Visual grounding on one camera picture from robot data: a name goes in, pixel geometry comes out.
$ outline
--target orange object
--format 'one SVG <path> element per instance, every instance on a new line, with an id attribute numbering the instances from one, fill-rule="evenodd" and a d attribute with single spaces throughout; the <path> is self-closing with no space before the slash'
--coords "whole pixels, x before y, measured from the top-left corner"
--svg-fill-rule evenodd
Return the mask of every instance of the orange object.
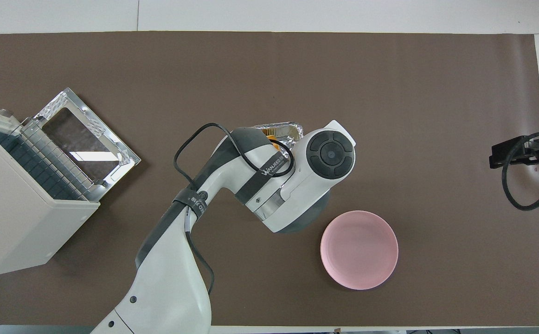
<path id="1" fill-rule="evenodd" d="M 266 137 L 268 137 L 268 139 L 278 140 L 278 139 L 276 139 L 275 135 L 267 135 Z M 280 146 L 278 146 L 278 144 L 274 143 L 274 147 L 276 148 L 276 150 L 278 150 L 278 151 L 280 150 Z"/>

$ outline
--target white table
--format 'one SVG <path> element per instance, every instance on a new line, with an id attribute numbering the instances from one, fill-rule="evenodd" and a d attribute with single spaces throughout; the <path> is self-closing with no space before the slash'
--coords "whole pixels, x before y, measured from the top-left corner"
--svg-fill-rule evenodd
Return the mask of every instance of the white table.
<path id="1" fill-rule="evenodd" d="M 0 0 L 0 33 L 136 30 L 535 34 L 539 66 L 539 0 Z M 333 329 L 213 326 L 212 333 Z"/>

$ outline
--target aluminum foil container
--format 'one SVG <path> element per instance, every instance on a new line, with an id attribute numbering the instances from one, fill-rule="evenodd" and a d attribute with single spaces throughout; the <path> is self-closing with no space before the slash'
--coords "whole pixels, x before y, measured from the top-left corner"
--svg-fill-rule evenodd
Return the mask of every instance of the aluminum foil container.
<path id="1" fill-rule="evenodd" d="M 276 140 L 282 142 L 282 144 L 290 149 L 303 137 L 303 127 L 296 122 L 255 125 L 254 128 L 260 129 L 267 136 L 274 136 Z M 283 148 L 280 148 L 280 150 L 288 158 L 286 151 Z"/>

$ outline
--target black cable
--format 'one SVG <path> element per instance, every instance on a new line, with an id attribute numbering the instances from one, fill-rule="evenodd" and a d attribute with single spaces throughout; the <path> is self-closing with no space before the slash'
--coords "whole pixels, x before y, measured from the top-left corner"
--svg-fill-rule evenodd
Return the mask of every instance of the black cable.
<path id="1" fill-rule="evenodd" d="M 511 192 L 509 191 L 509 184 L 507 183 L 507 171 L 509 170 L 509 165 L 511 164 L 511 160 L 513 160 L 513 157 L 517 153 L 517 151 L 520 149 L 520 147 L 525 144 L 527 141 L 534 139 L 535 137 L 539 137 L 539 132 L 528 135 L 523 137 L 520 141 L 516 142 L 513 148 L 509 151 L 509 154 L 507 154 L 507 158 L 505 159 L 505 162 L 502 165 L 502 174 L 501 174 L 501 181 L 502 181 L 502 189 L 505 191 L 505 195 L 507 195 L 507 199 L 509 199 L 509 202 L 516 207 L 519 210 L 522 211 L 530 211 L 537 209 L 539 207 L 539 199 L 535 201 L 534 203 L 531 203 L 530 205 L 520 205 L 517 203 L 515 198 L 513 198 L 513 195 L 511 195 Z"/>
<path id="2" fill-rule="evenodd" d="M 283 177 L 284 175 L 290 173 L 290 171 L 292 170 L 292 167 L 295 165 L 295 156 L 292 155 L 292 152 L 290 151 L 288 146 L 286 146 L 286 144 L 284 144 L 283 142 L 281 142 L 279 140 L 275 140 L 275 139 L 270 139 L 269 141 L 271 141 L 274 144 L 277 144 L 278 146 L 282 147 L 288 153 L 288 156 L 291 159 L 290 164 L 288 165 L 288 168 L 286 169 L 286 171 L 283 171 L 281 173 L 276 173 L 276 174 L 272 175 L 272 178 Z"/>
<path id="3" fill-rule="evenodd" d="M 202 262 L 204 267 L 210 272 L 210 287 L 208 288 L 208 294 L 212 293 L 212 288 L 214 288 L 214 271 L 212 270 L 212 267 L 204 260 L 204 257 L 201 256 L 197 248 L 195 247 L 193 240 L 191 239 L 191 232 L 185 231 L 185 237 L 187 237 L 187 243 L 189 243 L 189 247 L 191 248 L 191 251 L 195 254 L 195 256 Z"/>
<path id="4" fill-rule="evenodd" d="M 183 171 L 183 169 L 181 169 L 181 167 L 179 167 L 179 164 L 177 163 L 177 159 L 179 158 L 179 155 L 181 154 L 181 152 L 183 152 L 183 150 L 187 147 L 187 145 L 189 145 L 189 143 L 195 139 L 195 137 L 197 137 L 202 131 L 204 131 L 204 129 L 208 128 L 208 127 L 217 127 L 218 129 L 221 129 L 226 137 L 228 137 L 228 139 L 232 142 L 234 148 L 236 149 L 236 151 L 238 152 L 238 154 L 240 156 L 242 156 L 243 160 L 247 163 L 247 165 L 249 165 L 253 171 L 256 171 L 258 172 L 259 171 L 259 168 L 257 168 L 257 166 L 253 165 L 253 163 L 249 160 L 249 158 L 247 158 L 246 155 L 244 155 L 244 152 L 242 152 L 242 150 L 240 149 L 240 147 L 237 145 L 237 143 L 234 141 L 233 139 L 233 136 L 231 135 L 231 133 L 225 128 L 223 127 L 222 125 L 218 124 L 218 123 L 206 123 L 204 125 L 202 125 L 199 129 L 197 129 L 197 131 L 195 131 L 195 133 L 193 133 L 193 135 L 191 135 L 191 137 L 189 137 L 189 139 L 187 139 L 182 145 L 181 147 L 179 148 L 179 150 L 177 151 L 177 153 L 174 155 L 174 158 L 173 158 L 173 165 L 174 165 L 174 168 L 179 172 L 181 173 L 181 175 L 183 175 L 183 177 L 185 177 L 188 181 L 189 181 L 189 184 L 191 184 L 191 188 L 193 190 L 197 190 L 197 186 L 195 186 L 195 182 L 193 181 L 193 179 L 191 177 L 189 177 L 189 175 L 187 175 L 187 173 L 185 173 L 185 171 Z M 282 146 L 282 148 L 284 148 L 284 150 L 286 150 L 286 152 L 288 152 L 288 154 L 290 155 L 290 158 L 291 158 L 291 161 L 290 161 L 290 166 L 288 167 L 287 171 L 286 172 L 282 172 L 282 173 L 276 173 L 274 175 L 272 175 L 272 177 L 276 178 L 276 177 L 282 177 L 284 175 L 286 175 L 287 173 L 289 173 L 293 167 L 293 165 L 295 164 L 295 157 L 292 155 L 292 153 L 290 152 L 290 150 L 288 150 L 288 148 L 286 147 L 286 145 L 282 144 L 282 142 L 279 142 L 279 141 L 274 141 L 273 139 L 270 140 L 271 142 L 275 142 L 276 144 L 278 144 L 279 146 Z"/>

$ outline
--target white appliance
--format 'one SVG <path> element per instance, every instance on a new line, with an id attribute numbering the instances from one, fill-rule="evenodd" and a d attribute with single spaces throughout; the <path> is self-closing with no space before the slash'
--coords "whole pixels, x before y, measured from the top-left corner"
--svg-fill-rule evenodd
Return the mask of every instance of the white appliance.
<path id="1" fill-rule="evenodd" d="M 65 89 L 22 123 L 0 110 L 0 274 L 45 264 L 140 158 Z"/>

